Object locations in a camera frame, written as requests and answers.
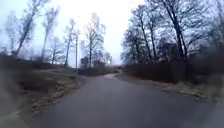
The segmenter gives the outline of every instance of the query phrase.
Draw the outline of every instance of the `overcast sky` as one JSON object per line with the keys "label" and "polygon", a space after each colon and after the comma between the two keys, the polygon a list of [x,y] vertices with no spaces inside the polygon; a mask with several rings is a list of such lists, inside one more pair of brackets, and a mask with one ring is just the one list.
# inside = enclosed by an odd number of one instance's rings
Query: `overcast sky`
{"label": "overcast sky", "polygon": [[[28,0],[3,0],[0,4],[0,28],[1,44],[7,42],[4,32],[4,22],[7,15],[14,11],[17,17],[21,17],[23,9],[27,7]],[[48,6],[59,6],[60,12],[57,18],[57,28],[54,32],[60,39],[64,37],[64,30],[69,23],[69,19],[74,19],[81,30],[82,39],[85,37],[85,25],[89,22],[91,13],[96,12],[100,20],[106,26],[104,48],[110,52],[114,64],[120,64],[120,53],[122,51],[121,42],[124,31],[127,29],[128,20],[131,17],[131,10],[144,0],[51,0]],[[32,42],[33,50],[38,53],[43,46],[44,30],[42,19],[36,22],[34,38]],[[69,64],[74,66],[74,55],[70,55]]]}

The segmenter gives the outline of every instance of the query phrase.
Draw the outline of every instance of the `grassy verge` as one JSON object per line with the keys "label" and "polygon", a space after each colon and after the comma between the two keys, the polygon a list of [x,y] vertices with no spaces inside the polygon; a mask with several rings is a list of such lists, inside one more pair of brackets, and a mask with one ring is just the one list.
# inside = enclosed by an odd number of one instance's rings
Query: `grassy verge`
{"label": "grassy verge", "polygon": [[222,92],[214,91],[216,88],[208,87],[205,85],[191,85],[189,83],[162,83],[151,80],[141,80],[139,78],[128,76],[125,74],[117,74],[115,76],[118,79],[128,81],[135,84],[147,85],[149,87],[158,89],[163,92],[178,93],[182,95],[192,96],[196,99],[208,100],[208,101],[219,101],[223,102],[224,97]]}
{"label": "grassy verge", "polygon": [[38,113],[59,98],[83,85],[85,78],[53,71],[20,72],[16,81],[27,99],[25,111]]}

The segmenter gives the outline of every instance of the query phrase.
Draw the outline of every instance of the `dirt shoulder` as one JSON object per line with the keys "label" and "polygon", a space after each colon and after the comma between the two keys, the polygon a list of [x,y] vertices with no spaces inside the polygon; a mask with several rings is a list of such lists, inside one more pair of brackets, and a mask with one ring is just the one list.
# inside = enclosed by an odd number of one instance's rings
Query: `dirt shoulder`
{"label": "dirt shoulder", "polygon": [[206,100],[206,101],[215,101],[223,102],[224,97],[222,96],[222,90],[217,94],[216,88],[208,87],[205,85],[191,85],[190,83],[162,83],[151,80],[141,80],[137,77],[132,77],[119,73],[115,75],[116,78],[128,81],[135,84],[146,85],[155,89],[158,89],[163,92],[168,93],[178,93],[186,96],[192,96],[196,99]]}

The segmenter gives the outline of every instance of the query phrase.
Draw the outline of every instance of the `wet road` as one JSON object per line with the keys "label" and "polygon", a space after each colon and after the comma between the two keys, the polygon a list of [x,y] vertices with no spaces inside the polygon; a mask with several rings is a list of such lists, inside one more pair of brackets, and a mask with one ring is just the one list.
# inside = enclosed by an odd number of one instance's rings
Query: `wet road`
{"label": "wet road", "polygon": [[109,75],[93,78],[29,123],[33,128],[221,128],[224,107]]}

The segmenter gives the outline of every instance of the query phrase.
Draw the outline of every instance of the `utility pole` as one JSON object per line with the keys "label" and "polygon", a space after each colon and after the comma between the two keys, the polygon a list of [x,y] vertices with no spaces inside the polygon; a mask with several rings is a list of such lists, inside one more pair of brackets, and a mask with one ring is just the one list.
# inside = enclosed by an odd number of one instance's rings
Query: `utility pole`
{"label": "utility pole", "polygon": [[75,59],[76,59],[76,62],[75,62],[75,68],[76,68],[76,70],[78,69],[78,41],[79,41],[79,36],[77,35],[77,37],[76,37],[76,50],[75,50],[75,52],[76,52],[76,55],[75,55]]}

